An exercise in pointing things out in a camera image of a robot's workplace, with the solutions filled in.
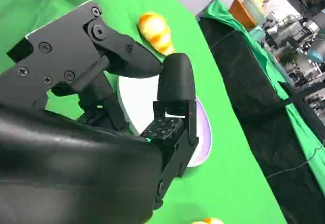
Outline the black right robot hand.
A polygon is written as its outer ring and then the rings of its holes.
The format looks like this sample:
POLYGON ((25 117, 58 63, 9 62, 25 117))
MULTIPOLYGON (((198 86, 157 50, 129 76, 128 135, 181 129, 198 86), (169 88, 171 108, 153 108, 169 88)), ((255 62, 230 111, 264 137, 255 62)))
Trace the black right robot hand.
POLYGON ((145 223, 198 145, 189 57, 160 61, 87 1, 32 31, 1 74, 1 223, 145 223), (139 135, 105 72, 158 76, 139 135))

